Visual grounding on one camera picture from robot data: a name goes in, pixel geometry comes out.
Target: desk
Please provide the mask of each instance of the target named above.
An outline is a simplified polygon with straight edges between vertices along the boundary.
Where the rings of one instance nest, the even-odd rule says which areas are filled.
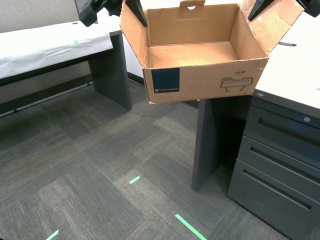
[[[198,190],[220,165],[233,169],[228,196],[295,240],[320,226],[320,47],[306,20],[282,40],[296,47],[274,49],[252,96],[200,100],[192,174]]]
[[[88,61],[91,74],[0,104],[0,114],[93,82],[95,89],[131,110],[131,97],[121,30],[110,32],[113,49],[2,78],[0,87]]]

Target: green floor marking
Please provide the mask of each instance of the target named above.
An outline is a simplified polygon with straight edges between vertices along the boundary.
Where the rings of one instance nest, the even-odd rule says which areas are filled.
[[[207,240],[204,236],[200,234],[193,226],[191,226],[189,223],[187,223],[186,220],[184,220],[179,214],[176,214],[175,217],[179,219],[180,222],[182,222],[191,232],[193,232],[198,238],[201,240]]]
[[[132,179],[129,183],[133,184],[134,182],[138,181],[140,179],[140,176],[137,176],[135,179]]]
[[[46,240],[51,240],[53,239],[55,236],[57,236],[59,233],[59,230],[55,231],[54,233],[52,233],[52,235],[50,237],[48,237]]]

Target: drawer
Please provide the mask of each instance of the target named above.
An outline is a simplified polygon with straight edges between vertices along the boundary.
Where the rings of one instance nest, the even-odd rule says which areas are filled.
[[[228,196],[294,240],[309,239],[319,228],[317,202],[240,160]]]
[[[303,104],[298,103],[298,102],[293,102],[291,100],[289,100],[288,103],[293,104],[295,107],[299,106],[299,109],[301,111],[305,110],[306,108],[312,108],[310,106],[306,106],[306,105],[303,105]],[[264,110],[267,110],[269,112],[272,112],[272,113],[278,114],[280,116],[286,117],[288,119],[292,119],[292,120],[295,120],[297,122],[300,122],[300,123],[315,127],[317,129],[320,129],[320,119],[319,118],[316,118],[316,117],[308,115],[308,114],[304,114],[304,113],[302,113],[300,111],[292,110],[292,109],[290,109],[290,106],[284,107],[284,106],[276,105],[274,103],[271,103],[269,101],[264,101],[264,100],[258,99],[256,97],[254,97],[252,99],[251,104],[253,106],[255,106],[255,107],[260,108],[260,109],[264,109]]]
[[[320,169],[320,129],[252,106],[244,135]]]
[[[320,203],[320,170],[243,136],[238,158]]]

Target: dark gray desk panel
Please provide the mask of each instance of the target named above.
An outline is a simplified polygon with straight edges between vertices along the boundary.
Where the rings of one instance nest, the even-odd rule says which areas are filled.
[[[192,189],[199,189],[220,164],[233,168],[251,99],[234,96],[199,102]]]
[[[110,36],[113,49],[97,54],[94,59],[88,61],[94,87],[99,93],[131,110],[132,103],[122,32],[113,32]]]

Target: cardboard box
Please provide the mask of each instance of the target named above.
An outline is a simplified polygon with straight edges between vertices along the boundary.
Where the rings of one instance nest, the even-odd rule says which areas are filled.
[[[123,2],[120,27],[143,67],[149,101],[251,95],[269,53],[303,11],[296,0],[275,0],[250,22],[255,2],[147,9],[147,27]]]

